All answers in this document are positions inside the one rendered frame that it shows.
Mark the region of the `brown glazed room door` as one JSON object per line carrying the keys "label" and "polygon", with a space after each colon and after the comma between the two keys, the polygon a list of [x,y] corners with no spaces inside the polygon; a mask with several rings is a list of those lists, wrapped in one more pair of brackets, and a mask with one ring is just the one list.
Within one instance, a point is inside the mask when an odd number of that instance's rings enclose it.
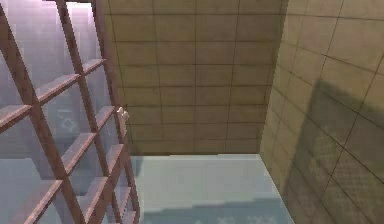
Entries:
{"label": "brown glazed room door", "polygon": [[0,0],[0,224],[139,224],[103,0]]}

